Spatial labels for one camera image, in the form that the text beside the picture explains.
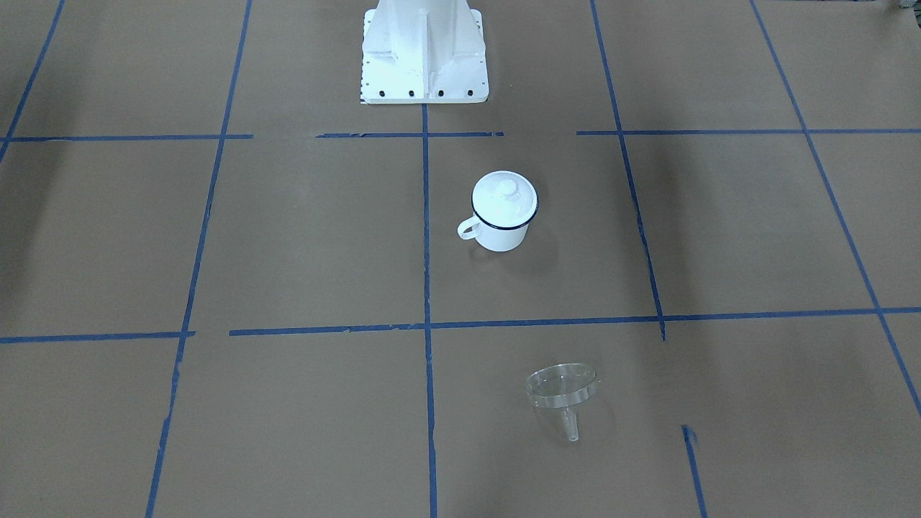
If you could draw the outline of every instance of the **white enamel mug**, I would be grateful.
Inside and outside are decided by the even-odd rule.
[[[513,171],[493,171],[473,187],[473,216],[458,226],[463,240],[476,239],[486,250],[507,252],[524,241],[537,214],[537,191]]]

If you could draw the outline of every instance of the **clear plastic funnel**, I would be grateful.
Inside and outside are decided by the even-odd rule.
[[[571,406],[588,401],[598,392],[598,374],[585,363],[560,363],[528,376],[524,390],[535,407],[560,411],[566,435],[575,442],[578,420]]]

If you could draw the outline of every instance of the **black rim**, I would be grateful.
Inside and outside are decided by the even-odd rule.
[[[528,220],[525,221],[524,223],[521,223],[520,225],[516,225],[514,227],[499,227],[498,225],[493,225],[489,221],[486,221],[486,218],[480,216],[480,213],[476,211],[476,207],[473,206],[473,196],[471,196],[470,198],[470,206],[473,209],[473,215],[478,217],[480,221],[486,224],[486,226],[492,227],[496,230],[514,230],[514,229],[520,229],[521,227],[524,227],[525,225],[530,223],[534,219],[535,216],[537,216],[537,211],[538,209],[541,208],[541,197],[537,195],[536,191],[534,192],[534,214],[531,214],[530,218],[528,218]]]

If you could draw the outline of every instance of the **blue tape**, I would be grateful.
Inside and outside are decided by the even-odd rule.
[[[697,459],[694,458],[694,445],[697,443],[697,435],[687,425],[682,425],[682,435],[684,436],[684,449],[687,450],[688,453],[688,464],[691,465],[691,477],[694,479],[694,493],[697,495],[697,508],[700,510],[700,518],[706,518],[704,489],[700,485],[700,474],[697,472]]]
[[[810,129],[812,134],[916,134],[921,128]],[[798,135],[801,129],[624,130],[624,135]],[[577,136],[614,136],[616,130],[577,130]]]
[[[430,518],[438,516],[438,480],[435,454],[435,378],[432,369],[432,304],[430,297],[430,222],[428,204],[428,105],[422,105],[422,218],[423,265],[425,267],[425,315],[426,315],[426,412],[428,416],[428,512]]]
[[[217,174],[220,171],[221,159],[224,154],[224,143],[227,135],[227,128],[230,125],[230,110],[233,107],[234,93],[237,88],[237,77],[239,75],[239,64],[243,58],[243,47],[246,43],[247,27],[250,24],[250,12],[252,10],[252,0],[247,0],[246,11],[243,14],[243,25],[240,29],[239,43],[237,44],[237,57],[234,61],[233,73],[230,76],[230,87],[227,91],[227,104],[224,108],[224,121],[221,124],[222,137],[217,140],[217,153],[215,154],[215,165],[211,171],[211,183],[208,186],[208,197],[204,204],[204,215],[202,217],[202,229],[198,235],[198,248],[195,251],[195,263],[192,267],[192,280],[189,283],[189,298],[186,302],[185,314],[182,317],[182,336],[179,339],[179,345],[176,348],[176,360],[173,363],[172,383],[169,388],[169,412],[163,420],[163,428],[160,431],[160,442],[157,448],[157,461],[154,464],[154,474],[150,480],[150,494],[147,497],[147,509],[145,518],[153,518],[154,506],[157,503],[157,489],[159,488],[160,474],[163,470],[163,458],[166,455],[167,441],[169,440],[169,425],[172,422],[173,408],[176,404],[176,392],[179,388],[179,366],[182,363],[182,357],[185,354],[186,335],[189,329],[189,322],[192,319],[192,306],[195,303],[195,289],[198,286],[198,275],[202,267],[202,256],[204,255],[204,243],[208,234],[208,222],[211,219],[211,205],[215,199],[215,187],[217,185]]]
[[[373,325],[324,325],[317,327],[278,327],[267,329],[234,329],[230,336],[271,335],[318,335],[324,333],[367,333],[371,331],[407,331],[423,329],[425,324],[373,324]]]
[[[824,184],[825,191],[828,193],[828,198],[832,202],[834,213],[838,216],[838,223],[841,225],[841,230],[844,232],[845,237],[847,238],[847,245],[851,249],[851,254],[854,255],[854,261],[857,263],[857,269],[860,271],[860,276],[863,278],[864,286],[866,286],[870,300],[873,302],[873,308],[876,311],[877,317],[880,319],[882,330],[886,335],[886,339],[889,341],[889,347],[892,350],[892,355],[895,357],[895,361],[899,366],[899,370],[902,372],[902,379],[905,382],[905,386],[908,388],[908,394],[911,395],[912,400],[915,403],[915,411],[917,412],[918,416],[921,417],[921,399],[918,398],[915,384],[912,382],[912,378],[908,373],[908,369],[905,368],[905,363],[902,359],[902,353],[899,351],[899,347],[896,345],[895,339],[892,337],[892,331],[889,329],[889,323],[886,322],[886,316],[880,306],[879,299],[877,299],[876,290],[873,289],[873,285],[869,281],[867,269],[864,267],[863,260],[860,259],[860,253],[857,251],[857,244],[854,242],[854,237],[851,235],[851,230],[847,227],[844,212],[841,210],[841,206],[838,204],[838,199],[834,195],[834,189],[832,189],[832,184],[828,179],[828,174],[826,174],[825,168],[822,165],[822,160],[819,158],[819,151],[816,149],[815,143],[812,141],[810,129],[806,125],[806,120],[803,118],[803,114],[799,109],[799,104],[797,103],[796,97],[793,95],[793,88],[790,87],[790,83],[787,80],[787,74],[784,73],[784,67],[781,66],[780,59],[777,57],[777,52],[774,48],[774,44],[771,42],[771,36],[767,33],[767,27],[764,25],[764,20],[761,18],[761,12],[758,11],[758,6],[755,4],[754,0],[749,0],[749,4],[752,6],[752,11],[754,12],[755,18],[758,20],[758,25],[761,27],[761,33],[764,35],[764,40],[767,42],[767,48],[771,52],[771,57],[774,58],[774,64],[777,67],[777,72],[780,74],[780,78],[784,82],[784,88],[787,89],[787,95],[790,97],[790,103],[793,105],[793,111],[797,114],[799,125],[802,127],[803,135],[806,136],[806,142],[809,144],[809,149],[812,153],[812,159],[815,160],[815,165],[819,169],[819,174],[822,176],[822,184]]]
[[[467,322],[439,322],[432,324],[432,329],[464,329],[471,327],[533,327],[541,325],[638,324],[643,322],[658,321],[659,318],[655,315],[596,318],[547,318],[535,320],[485,320]]]
[[[921,128],[810,129],[813,134],[877,135],[921,133]]]
[[[921,313],[921,306],[913,306],[907,308],[882,308],[882,312],[886,314]]]
[[[10,142],[122,142],[146,140],[248,140],[253,134],[230,135],[87,135],[87,136],[15,136]]]
[[[656,283],[656,271],[652,267],[652,255],[649,253],[649,243],[646,239],[646,231],[643,226],[643,212],[640,210],[639,198],[636,195],[636,185],[634,184],[633,168],[630,167],[630,156],[627,153],[626,138],[624,138],[624,127],[621,125],[621,113],[617,108],[617,96],[614,93],[614,83],[611,79],[611,69],[608,67],[608,53],[604,50],[604,39],[601,37],[601,25],[598,21],[598,8],[595,6],[595,0],[589,0],[591,3],[591,17],[595,22],[595,35],[598,38],[598,49],[601,52],[601,64],[604,65],[604,76],[608,81],[608,95],[611,97],[611,109],[614,114],[614,125],[617,126],[617,138],[621,144],[621,155],[624,157],[624,170],[627,174],[627,183],[630,185],[630,197],[633,199],[634,210],[636,211],[636,226],[639,229],[639,238],[643,242],[643,252],[646,254],[646,265],[649,270],[649,286],[652,289],[652,300],[656,304],[656,315],[659,317],[659,331],[662,333],[662,340],[666,339],[665,320],[662,318],[662,303],[659,301],[659,285]]]
[[[712,130],[624,130],[624,135],[786,135],[800,134],[798,129],[712,129]],[[613,136],[612,130],[578,130],[578,136]]]
[[[317,138],[422,138],[421,133],[324,133]]]
[[[703,320],[751,320],[762,318],[803,318],[821,316],[847,316],[861,314],[876,314],[873,308],[853,310],[812,310],[799,312],[738,312],[738,313],[708,313],[708,314],[673,314],[665,315],[668,322],[692,322]]]
[[[884,313],[921,313],[921,307],[882,308]],[[818,318],[830,316],[855,316],[877,314],[875,308],[853,308],[842,310],[804,310],[793,312],[726,312],[699,314],[665,314],[666,322],[695,322],[720,320],[757,320],[774,318]],[[641,324],[658,322],[657,315],[611,316],[588,318],[546,318],[531,320],[482,320],[457,322],[430,322],[416,324],[372,324],[372,325],[327,325],[316,327],[280,327],[261,329],[234,329],[230,336],[268,335],[312,335],[322,333],[361,333],[374,331],[410,331],[425,329],[467,329],[475,327],[534,327],[542,325],[588,325],[588,324]]]
[[[324,133],[316,138],[443,138],[504,136],[502,132],[464,131],[454,133]]]
[[[108,340],[149,340],[195,336],[194,331],[161,333],[104,333],[101,335],[0,336],[0,344],[40,344],[48,342],[104,342]]]
[[[41,64],[45,61],[45,54],[48,53],[48,47],[52,44],[54,31],[57,30],[57,24],[61,19],[62,11],[64,11],[64,0],[58,2],[58,7],[54,11],[52,25],[48,28],[48,34],[45,36],[45,43],[41,46],[39,59],[35,61],[35,66],[32,67],[32,74],[29,76],[29,81],[26,82],[26,89],[23,90],[22,97],[19,98],[19,105],[16,107],[16,113],[13,114],[13,120],[9,123],[9,129],[6,130],[6,139],[4,139],[3,145],[0,145],[0,162],[2,162],[3,158],[6,156],[6,150],[9,149],[10,140],[16,132],[16,126],[19,124],[19,118],[22,117],[22,111],[26,108],[26,101],[29,99],[32,86],[35,84],[35,78],[39,75]]]

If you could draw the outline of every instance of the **grid square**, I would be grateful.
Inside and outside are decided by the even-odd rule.
[[[810,128],[921,127],[921,38],[911,9],[890,2],[758,8]]]
[[[432,347],[438,516],[699,516],[656,324],[435,330]],[[600,377],[575,444],[523,390],[570,361]]]
[[[880,304],[921,305],[921,135],[812,138]]]
[[[176,331],[215,143],[14,143],[0,336]]]
[[[430,141],[432,319],[655,315],[616,141],[569,136]],[[505,253],[462,241],[471,191],[489,171],[528,178],[540,207]]]
[[[143,514],[175,340],[0,347],[4,516]]]
[[[422,322],[421,146],[227,142],[192,328]]]
[[[489,101],[431,106],[432,131],[572,135],[613,124],[588,1],[476,4]]]
[[[660,352],[637,370],[696,432],[713,516],[921,508],[921,423],[874,315],[670,324]]]
[[[313,137],[418,132],[418,106],[360,103],[365,11],[376,2],[255,2],[230,128]]]
[[[624,129],[799,128],[748,2],[601,4]]]
[[[628,147],[665,313],[872,306],[802,135]]]
[[[0,135],[13,122],[58,0],[0,3]]]
[[[196,336],[161,516],[426,516],[421,331]]]
[[[917,390],[921,388],[921,314],[890,314],[886,322]]]
[[[74,2],[19,136],[219,133],[243,3]]]

